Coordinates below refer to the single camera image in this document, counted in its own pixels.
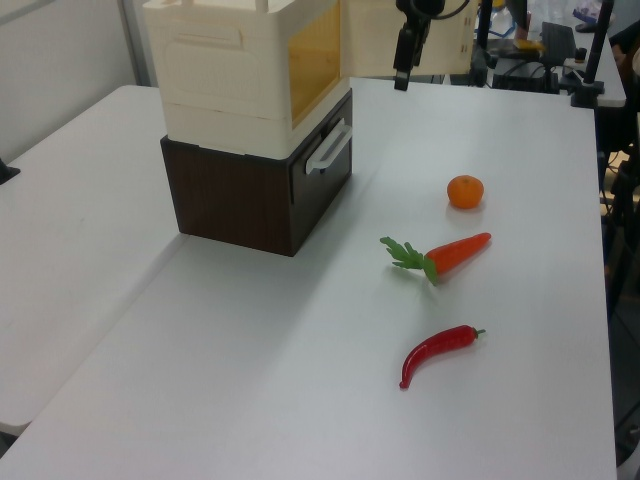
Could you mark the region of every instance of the carrot leaves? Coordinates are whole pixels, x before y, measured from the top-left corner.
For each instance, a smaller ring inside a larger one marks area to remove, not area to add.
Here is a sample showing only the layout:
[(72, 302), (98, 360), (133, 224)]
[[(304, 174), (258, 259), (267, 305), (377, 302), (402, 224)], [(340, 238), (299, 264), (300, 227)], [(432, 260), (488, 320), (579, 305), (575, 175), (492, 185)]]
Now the carrot leaves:
[(380, 242), (387, 246), (387, 252), (396, 260), (392, 262), (396, 267), (422, 270), (433, 285), (438, 284), (438, 274), (433, 260), (416, 251), (409, 242), (406, 242), (404, 247), (389, 237), (381, 238)]

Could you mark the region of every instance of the plastic vegetable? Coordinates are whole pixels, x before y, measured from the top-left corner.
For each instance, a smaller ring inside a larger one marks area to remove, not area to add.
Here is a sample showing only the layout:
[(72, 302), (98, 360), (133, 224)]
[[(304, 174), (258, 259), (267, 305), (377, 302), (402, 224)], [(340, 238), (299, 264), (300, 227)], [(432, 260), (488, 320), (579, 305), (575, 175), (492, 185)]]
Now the plastic vegetable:
[(409, 242), (406, 242), (404, 247), (389, 237), (381, 238), (380, 242), (388, 247), (387, 252), (397, 260), (393, 262), (396, 267), (422, 270), (429, 281), (437, 285), (438, 275), (448, 272), (478, 253), (490, 239), (490, 233), (480, 233), (434, 248), (424, 256)]
[(422, 363), (440, 353), (458, 350), (471, 345), (485, 330), (476, 330), (469, 325), (451, 328), (440, 332), (411, 350), (402, 366), (402, 381), (400, 388), (409, 388), (413, 373)]

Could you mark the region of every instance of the orange transparent panel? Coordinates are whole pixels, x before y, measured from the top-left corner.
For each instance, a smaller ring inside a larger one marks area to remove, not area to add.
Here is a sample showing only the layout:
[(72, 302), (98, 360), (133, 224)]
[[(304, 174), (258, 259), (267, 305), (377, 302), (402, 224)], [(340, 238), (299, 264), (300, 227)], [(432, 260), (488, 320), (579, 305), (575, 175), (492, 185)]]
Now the orange transparent panel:
[(293, 127), (340, 80), (340, 2), (289, 40)]

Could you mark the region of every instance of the white wall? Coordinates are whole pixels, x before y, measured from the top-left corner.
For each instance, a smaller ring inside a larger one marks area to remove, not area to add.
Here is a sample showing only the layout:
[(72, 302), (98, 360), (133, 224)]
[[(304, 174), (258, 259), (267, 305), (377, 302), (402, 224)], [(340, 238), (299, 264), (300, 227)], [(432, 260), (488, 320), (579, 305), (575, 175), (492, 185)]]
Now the white wall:
[(158, 80), (153, 66), (153, 58), (151, 57), (151, 44), (149, 43), (149, 35), (142, 11), (142, 5), (147, 1), (123, 0), (123, 5), (127, 17), (127, 25), (131, 32), (131, 44), (140, 77), (139, 82), (141, 85), (157, 87)]
[(118, 0), (54, 0), (0, 25), (0, 157), (10, 162), (127, 84)]

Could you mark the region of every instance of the red chili pepper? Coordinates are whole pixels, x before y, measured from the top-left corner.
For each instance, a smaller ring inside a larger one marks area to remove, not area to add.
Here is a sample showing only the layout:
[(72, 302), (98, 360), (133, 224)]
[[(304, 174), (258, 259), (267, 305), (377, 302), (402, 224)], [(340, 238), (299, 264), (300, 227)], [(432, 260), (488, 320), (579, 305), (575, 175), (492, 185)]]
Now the red chili pepper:
[(451, 328), (427, 338), (424, 342), (411, 350), (402, 366), (402, 381), (400, 388), (409, 388), (413, 372), (422, 363), (440, 353), (450, 352), (471, 345), (485, 330), (476, 330), (469, 325)]

